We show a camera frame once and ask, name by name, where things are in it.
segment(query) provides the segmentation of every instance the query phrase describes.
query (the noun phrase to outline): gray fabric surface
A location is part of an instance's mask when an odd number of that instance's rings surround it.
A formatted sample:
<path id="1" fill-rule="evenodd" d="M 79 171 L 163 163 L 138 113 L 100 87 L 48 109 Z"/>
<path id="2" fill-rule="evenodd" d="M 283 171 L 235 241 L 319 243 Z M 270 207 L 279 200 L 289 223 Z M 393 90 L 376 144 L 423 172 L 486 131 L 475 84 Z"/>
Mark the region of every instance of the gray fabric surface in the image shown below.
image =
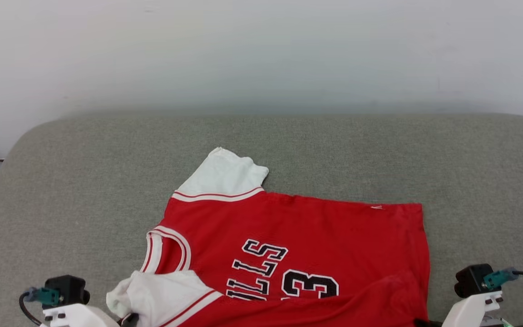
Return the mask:
<path id="1" fill-rule="evenodd" d="M 523 270 L 523 117 L 87 117 L 31 130 L 0 171 L 0 326 L 30 326 L 19 294 L 66 273 L 106 310 L 168 197 L 216 146 L 269 167 L 266 190 L 423 203 L 432 319 L 458 301 L 463 267 Z M 499 313 L 523 323 L 523 278 L 504 298 Z"/>

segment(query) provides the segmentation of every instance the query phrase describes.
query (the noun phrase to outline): white sleeve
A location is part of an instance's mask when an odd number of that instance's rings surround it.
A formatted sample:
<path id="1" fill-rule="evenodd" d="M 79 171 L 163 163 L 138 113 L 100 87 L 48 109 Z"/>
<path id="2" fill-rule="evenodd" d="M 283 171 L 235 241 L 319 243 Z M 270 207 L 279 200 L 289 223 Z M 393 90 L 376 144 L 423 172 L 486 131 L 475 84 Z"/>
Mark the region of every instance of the white sleeve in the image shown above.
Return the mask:
<path id="1" fill-rule="evenodd" d="M 120 318 L 138 314 L 137 327 L 176 327 L 220 296 L 194 271 L 164 275 L 135 271 L 106 294 L 106 306 Z"/>
<path id="2" fill-rule="evenodd" d="M 266 167 L 256 165 L 249 157 L 216 148 L 176 193 L 185 197 L 245 194 L 261 189 L 268 172 Z"/>

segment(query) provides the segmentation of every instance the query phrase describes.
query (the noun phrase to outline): white wall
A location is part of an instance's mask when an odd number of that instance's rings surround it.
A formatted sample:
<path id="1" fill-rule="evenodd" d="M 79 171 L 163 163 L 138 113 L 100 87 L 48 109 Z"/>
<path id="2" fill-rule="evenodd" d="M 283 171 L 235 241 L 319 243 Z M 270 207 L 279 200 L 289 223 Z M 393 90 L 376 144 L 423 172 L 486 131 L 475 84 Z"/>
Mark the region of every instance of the white wall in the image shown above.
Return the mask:
<path id="1" fill-rule="evenodd" d="M 0 0 L 0 157 L 85 110 L 523 114 L 523 0 Z"/>

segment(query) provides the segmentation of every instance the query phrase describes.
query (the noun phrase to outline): red jersey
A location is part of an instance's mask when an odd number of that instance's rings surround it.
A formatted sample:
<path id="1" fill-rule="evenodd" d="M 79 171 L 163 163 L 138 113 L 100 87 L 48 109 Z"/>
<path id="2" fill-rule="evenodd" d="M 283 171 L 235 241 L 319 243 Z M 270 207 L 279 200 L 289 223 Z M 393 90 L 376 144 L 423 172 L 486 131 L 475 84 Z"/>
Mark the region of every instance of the red jersey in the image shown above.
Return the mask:
<path id="1" fill-rule="evenodd" d="M 385 277 L 353 295 L 241 301 L 207 287 L 194 271 L 134 272 L 106 295 L 119 317 L 137 327 L 412 327 L 422 299 L 412 275 Z"/>
<path id="2" fill-rule="evenodd" d="M 262 188 L 267 174 L 251 158 L 221 148 L 212 151 L 174 192 L 164 219 L 148 232 L 142 271 L 191 269 L 222 298 L 289 308 L 299 304 L 280 301 L 360 297 L 364 308 L 380 313 L 390 310 L 387 306 L 407 306 L 385 302 L 392 287 L 383 281 L 393 281 L 401 285 L 398 293 L 411 293 L 399 296 L 409 298 L 409 314 L 427 318 L 429 253 L 421 204 L 269 193 Z"/>

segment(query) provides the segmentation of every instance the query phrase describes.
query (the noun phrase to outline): number 3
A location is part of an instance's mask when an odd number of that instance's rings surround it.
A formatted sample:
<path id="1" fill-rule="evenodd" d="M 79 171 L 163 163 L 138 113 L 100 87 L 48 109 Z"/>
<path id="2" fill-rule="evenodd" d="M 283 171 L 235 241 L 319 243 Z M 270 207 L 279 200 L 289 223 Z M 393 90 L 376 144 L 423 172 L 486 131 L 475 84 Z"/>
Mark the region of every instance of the number 3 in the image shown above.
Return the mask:
<path id="1" fill-rule="evenodd" d="M 300 296 L 300 288 L 296 286 L 297 283 L 301 283 L 301 289 L 303 290 L 316 291 L 317 287 L 323 288 L 324 290 L 319 291 L 319 298 L 338 295 L 338 283 L 336 283 L 334 278 L 293 269 L 288 269 L 288 271 L 284 273 L 284 277 L 282 278 L 282 291 L 289 296 Z"/>

